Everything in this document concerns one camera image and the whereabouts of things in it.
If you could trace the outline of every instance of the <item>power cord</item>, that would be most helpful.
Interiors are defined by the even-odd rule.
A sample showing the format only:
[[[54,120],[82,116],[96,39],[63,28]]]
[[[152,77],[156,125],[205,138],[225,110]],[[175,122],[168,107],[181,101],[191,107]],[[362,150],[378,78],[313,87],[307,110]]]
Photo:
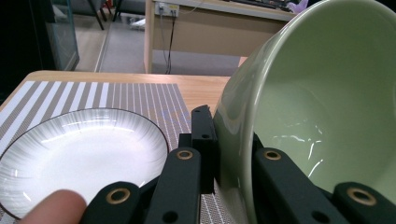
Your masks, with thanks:
[[[160,26],[161,26],[161,33],[162,33],[162,38],[163,38],[163,57],[165,59],[166,63],[166,71],[165,74],[169,75],[171,73],[172,69],[172,63],[171,63],[171,50],[172,50],[172,43],[173,43],[173,34],[175,30],[175,21],[176,21],[176,12],[174,10],[171,10],[172,13],[172,33],[171,33],[171,40],[169,44],[169,50],[168,50],[168,57],[166,58],[166,53],[165,53],[165,38],[163,34],[163,8],[160,7]]]
[[[200,7],[201,4],[204,3],[204,1],[205,1],[205,0],[202,0],[201,2],[199,2],[199,4],[198,4],[195,8],[193,8],[192,10],[190,10],[190,11],[181,11],[181,10],[180,10],[179,13],[184,14],[184,15],[190,14],[190,13],[192,13],[193,11],[195,11],[195,9],[197,9],[198,7]]]
[[[171,49],[172,49],[172,42],[173,42],[173,33],[175,31],[176,12],[174,10],[171,10],[171,13],[172,13],[172,33],[171,33],[171,41],[169,43],[168,62],[167,62],[165,74],[171,74],[171,69],[172,69]]]

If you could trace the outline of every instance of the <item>white plate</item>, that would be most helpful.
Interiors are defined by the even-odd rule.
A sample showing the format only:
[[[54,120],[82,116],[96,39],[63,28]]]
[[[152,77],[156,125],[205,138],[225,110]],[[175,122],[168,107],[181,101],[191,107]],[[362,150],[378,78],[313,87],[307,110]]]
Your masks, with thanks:
[[[108,184],[143,186],[158,176],[168,146],[150,120],[118,109],[87,109],[43,122],[0,158],[0,203],[24,217],[57,189],[89,203]]]

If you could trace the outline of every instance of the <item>brass insert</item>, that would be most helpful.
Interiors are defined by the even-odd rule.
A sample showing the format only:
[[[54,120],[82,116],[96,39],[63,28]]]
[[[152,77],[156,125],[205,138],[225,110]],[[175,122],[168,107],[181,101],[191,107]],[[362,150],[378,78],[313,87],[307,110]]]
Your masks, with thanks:
[[[115,198],[114,194],[116,193],[120,193],[120,197]],[[131,191],[128,189],[113,189],[107,194],[106,201],[111,204],[119,204],[125,202],[129,196],[131,196]]]
[[[376,198],[364,189],[349,188],[346,193],[357,203],[368,206],[373,206],[376,204]]]
[[[264,157],[271,161],[278,161],[280,158],[282,158],[282,156],[280,156],[280,154],[275,151],[265,151]]]
[[[192,158],[192,152],[188,150],[182,150],[177,153],[177,157],[183,161],[186,161]]]

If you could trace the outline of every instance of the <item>green bowl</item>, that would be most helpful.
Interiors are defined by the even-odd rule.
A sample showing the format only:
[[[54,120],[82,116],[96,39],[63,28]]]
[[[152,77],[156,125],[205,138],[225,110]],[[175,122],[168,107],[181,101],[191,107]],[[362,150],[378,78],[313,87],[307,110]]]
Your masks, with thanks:
[[[231,77],[214,122],[219,194],[236,223],[257,221],[253,133],[327,191],[355,181],[396,203],[396,14],[372,0],[313,5]]]

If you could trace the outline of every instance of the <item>gray striped placemat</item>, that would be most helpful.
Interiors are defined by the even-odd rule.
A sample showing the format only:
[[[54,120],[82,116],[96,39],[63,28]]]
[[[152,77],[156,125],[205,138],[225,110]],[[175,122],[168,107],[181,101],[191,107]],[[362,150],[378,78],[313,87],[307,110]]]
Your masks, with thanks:
[[[151,119],[171,149],[177,148],[180,133],[191,132],[190,112],[177,84],[28,81],[0,112],[0,154],[47,119],[100,107],[125,109]],[[0,208],[0,224],[16,222]],[[230,223],[217,195],[202,196],[201,223]]]

